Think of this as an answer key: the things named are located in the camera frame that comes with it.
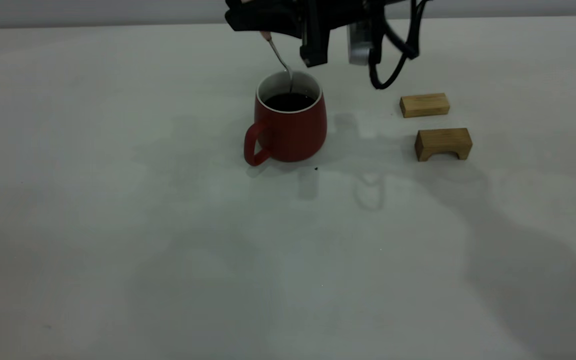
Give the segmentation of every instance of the wooden arch block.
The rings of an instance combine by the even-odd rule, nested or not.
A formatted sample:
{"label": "wooden arch block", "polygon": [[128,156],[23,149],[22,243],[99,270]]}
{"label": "wooden arch block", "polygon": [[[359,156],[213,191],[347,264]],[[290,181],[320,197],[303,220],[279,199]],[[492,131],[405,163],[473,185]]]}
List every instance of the wooden arch block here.
{"label": "wooden arch block", "polygon": [[473,148],[468,129],[419,130],[414,142],[416,158],[427,162],[433,154],[456,153],[460,160],[466,160]]}

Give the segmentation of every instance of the mug handle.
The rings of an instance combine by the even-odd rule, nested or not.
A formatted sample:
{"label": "mug handle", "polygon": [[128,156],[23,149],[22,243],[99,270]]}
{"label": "mug handle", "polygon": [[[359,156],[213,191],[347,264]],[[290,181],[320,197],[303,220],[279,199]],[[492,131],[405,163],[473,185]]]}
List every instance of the mug handle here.
{"label": "mug handle", "polygon": [[252,167],[260,166],[263,162],[270,157],[270,151],[262,148],[261,151],[255,153],[255,144],[259,135],[268,128],[268,125],[261,122],[253,123],[252,126],[246,131],[246,138],[244,139],[244,159]]}

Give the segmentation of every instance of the mug rim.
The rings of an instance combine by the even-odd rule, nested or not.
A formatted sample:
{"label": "mug rim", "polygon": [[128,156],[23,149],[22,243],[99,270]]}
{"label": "mug rim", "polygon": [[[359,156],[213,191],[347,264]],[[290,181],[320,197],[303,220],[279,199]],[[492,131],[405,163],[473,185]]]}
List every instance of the mug rim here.
{"label": "mug rim", "polygon": [[269,107],[268,105],[266,105],[266,103],[261,100],[261,96],[259,96],[259,88],[261,88],[261,85],[262,85],[266,80],[270,79],[270,77],[275,76],[275,75],[278,75],[278,74],[283,74],[283,73],[286,73],[286,71],[284,70],[284,71],[278,71],[278,72],[275,72],[275,73],[271,73],[270,75],[264,77],[263,80],[261,80],[261,81],[259,82],[259,84],[256,86],[256,100],[258,100],[258,102],[259,102],[261,105],[263,105],[263,107],[265,107],[266,109],[268,109],[268,110],[270,110],[270,111],[272,111],[272,112],[275,112],[275,113],[277,113],[277,114],[299,114],[299,113],[306,112],[306,111],[314,108],[315,105],[317,105],[317,104],[320,103],[320,100],[322,100],[322,96],[324,95],[324,89],[322,89],[322,84],[320,84],[320,82],[318,82],[317,79],[316,79],[313,75],[310,75],[310,73],[306,73],[306,72],[304,72],[304,71],[299,71],[299,70],[297,70],[297,71],[294,71],[294,70],[293,70],[293,71],[292,71],[293,76],[294,76],[294,74],[297,74],[297,73],[299,73],[299,74],[301,74],[301,75],[306,75],[306,76],[308,76],[310,79],[312,79],[313,82],[315,82],[315,84],[317,84],[317,86],[318,86],[318,88],[319,88],[319,95],[317,96],[315,102],[313,102],[312,105],[310,105],[309,107],[305,107],[304,109],[297,110],[297,111],[279,111],[279,110],[273,109],[272,107]]}

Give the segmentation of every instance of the black cable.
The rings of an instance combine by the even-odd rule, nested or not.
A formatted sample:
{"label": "black cable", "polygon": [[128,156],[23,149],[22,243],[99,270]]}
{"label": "black cable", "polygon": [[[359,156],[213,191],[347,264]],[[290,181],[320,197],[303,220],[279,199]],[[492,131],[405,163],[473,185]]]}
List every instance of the black cable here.
{"label": "black cable", "polygon": [[395,40],[399,39],[399,41],[401,41],[401,39],[397,36],[397,34],[395,34],[390,25],[388,25],[388,22],[386,21],[386,16],[385,15],[383,16],[382,25],[384,27],[384,32],[386,36],[388,37],[389,41],[393,43],[393,45],[397,46],[397,48],[402,50],[403,54],[401,55],[397,67],[393,71],[392,75],[390,75],[388,80],[386,80],[386,82],[384,83],[382,83],[381,80],[379,80],[379,75],[377,74],[377,62],[375,62],[375,60],[370,57],[368,58],[370,82],[372,83],[372,86],[375,89],[384,90],[390,87],[395,82],[395,80],[397,80],[397,77],[402,72],[404,64],[406,64],[406,60],[414,59],[414,57],[417,57],[419,55],[419,32],[421,29],[421,19],[424,14],[426,3],[429,1],[430,0],[421,0],[419,5],[417,5],[416,0],[410,0],[410,25],[408,28],[406,47],[413,50],[413,54],[407,54],[405,51],[402,50],[400,46],[397,46],[397,43],[395,43],[395,41],[393,41],[393,39]]}

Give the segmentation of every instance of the red mug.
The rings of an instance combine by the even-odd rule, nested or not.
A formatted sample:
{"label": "red mug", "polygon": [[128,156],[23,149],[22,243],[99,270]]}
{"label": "red mug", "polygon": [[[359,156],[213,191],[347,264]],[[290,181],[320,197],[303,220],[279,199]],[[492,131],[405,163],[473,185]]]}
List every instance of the red mug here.
{"label": "red mug", "polygon": [[[285,71],[274,73],[256,88],[254,124],[244,140],[244,158],[250,166],[258,166],[268,158],[280,162],[299,162],[312,157],[326,140],[328,121],[322,87],[313,76],[301,71],[293,73],[292,92],[306,95],[315,102],[298,111],[278,111],[265,101],[290,91],[290,76]],[[255,153],[255,144],[261,150]]]}

